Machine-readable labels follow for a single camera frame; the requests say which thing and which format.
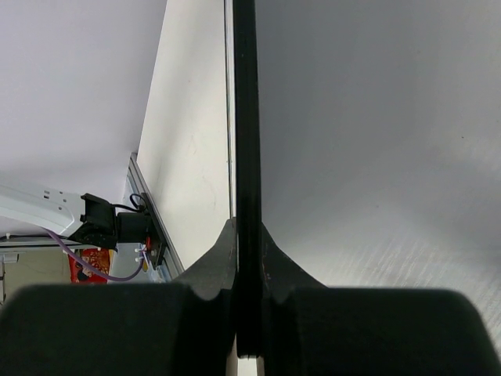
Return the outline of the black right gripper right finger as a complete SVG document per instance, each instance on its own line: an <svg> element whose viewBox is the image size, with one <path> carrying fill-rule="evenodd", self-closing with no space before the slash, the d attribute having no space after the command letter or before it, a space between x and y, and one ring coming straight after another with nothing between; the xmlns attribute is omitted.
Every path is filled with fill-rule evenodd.
<svg viewBox="0 0 501 376"><path fill-rule="evenodd" d="M327 287L261 233L260 375L497 375L474 305L457 291Z"/></svg>

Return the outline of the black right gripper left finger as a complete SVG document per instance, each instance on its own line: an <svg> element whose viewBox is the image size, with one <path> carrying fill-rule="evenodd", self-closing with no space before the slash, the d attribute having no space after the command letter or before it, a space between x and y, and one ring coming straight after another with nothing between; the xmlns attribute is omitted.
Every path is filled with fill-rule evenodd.
<svg viewBox="0 0 501 376"><path fill-rule="evenodd" d="M236 226L167 283L41 284L1 312L4 375L234 375Z"/></svg>

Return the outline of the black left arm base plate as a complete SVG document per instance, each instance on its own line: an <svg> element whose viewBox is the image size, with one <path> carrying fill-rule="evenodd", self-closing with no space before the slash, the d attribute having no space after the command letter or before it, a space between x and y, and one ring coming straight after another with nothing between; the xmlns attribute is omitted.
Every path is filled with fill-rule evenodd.
<svg viewBox="0 0 501 376"><path fill-rule="evenodd" d="M168 248L168 240L164 233L163 223L149 194L141 193L141 197L146 206L146 213L150 216L152 222L148 229L148 238L150 240L147 248L150 251L152 265L158 267L164 260L164 254Z"/></svg>

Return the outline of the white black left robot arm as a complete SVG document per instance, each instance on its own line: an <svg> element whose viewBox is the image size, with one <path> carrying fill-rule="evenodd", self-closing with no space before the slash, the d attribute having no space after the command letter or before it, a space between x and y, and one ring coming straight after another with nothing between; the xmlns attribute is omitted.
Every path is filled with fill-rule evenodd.
<svg viewBox="0 0 501 376"><path fill-rule="evenodd" d="M117 206L90 193L79 195L1 177L1 216L98 248L143 243L153 220L147 211L118 212Z"/></svg>

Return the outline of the black-framed whiteboard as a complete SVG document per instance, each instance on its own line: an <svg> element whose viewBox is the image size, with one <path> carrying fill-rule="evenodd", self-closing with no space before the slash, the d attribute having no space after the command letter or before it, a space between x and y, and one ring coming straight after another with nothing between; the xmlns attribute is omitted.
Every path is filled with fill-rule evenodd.
<svg viewBox="0 0 501 376"><path fill-rule="evenodd" d="M327 287L447 289L500 362L500 4L235 1L238 353L261 233Z"/></svg>

